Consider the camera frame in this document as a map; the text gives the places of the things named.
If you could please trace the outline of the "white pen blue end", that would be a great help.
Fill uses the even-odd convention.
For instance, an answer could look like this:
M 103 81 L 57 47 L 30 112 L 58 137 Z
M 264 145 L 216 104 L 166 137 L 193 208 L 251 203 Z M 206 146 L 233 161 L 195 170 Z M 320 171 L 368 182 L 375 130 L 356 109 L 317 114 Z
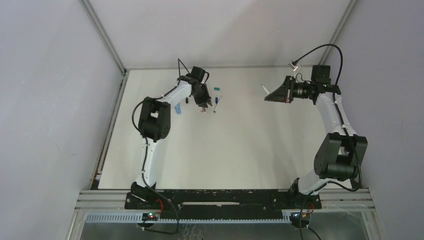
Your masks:
M 267 88 L 262 84 L 261 87 L 263 88 L 263 90 L 265 91 L 266 95 L 268 96 L 270 94 L 270 92 L 267 90 Z

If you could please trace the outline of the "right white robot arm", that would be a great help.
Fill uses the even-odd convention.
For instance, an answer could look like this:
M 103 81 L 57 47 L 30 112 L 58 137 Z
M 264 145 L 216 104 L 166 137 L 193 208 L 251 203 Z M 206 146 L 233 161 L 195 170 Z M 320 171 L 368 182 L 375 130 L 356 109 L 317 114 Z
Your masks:
M 318 109 L 326 136 L 314 157 L 313 169 L 290 186 L 294 197 L 310 197 L 328 184 L 349 192 L 359 190 L 363 175 L 362 162 L 368 140 L 352 128 L 342 105 L 339 86 L 331 82 L 329 65 L 314 65 L 309 81 L 298 82 L 286 76 L 282 85 L 268 93 L 268 102 L 289 104 L 294 99 L 308 99 Z

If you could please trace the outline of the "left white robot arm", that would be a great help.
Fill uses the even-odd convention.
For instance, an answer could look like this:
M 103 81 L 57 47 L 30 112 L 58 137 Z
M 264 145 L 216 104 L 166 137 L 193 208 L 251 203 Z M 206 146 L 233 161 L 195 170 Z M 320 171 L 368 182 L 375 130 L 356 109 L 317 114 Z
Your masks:
M 134 107 L 131 121 L 144 140 L 142 162 L 133 183 L 136 191 L 142 192 L 139 198 L 152 201 L 155 195 L 160 195 L 154 189 L 157 183 L 155 168 L 161 160 L 161 144 L 171 131 L 172 110 L 175 106 L 190 97 L 202 110 L 213 106 L 207 87 L 209 77 L 210 73 L 205 69 L 194 66 L 186 75 L 180 75 L 176 84 L 166 93 L 157 97 L 147 96 Z

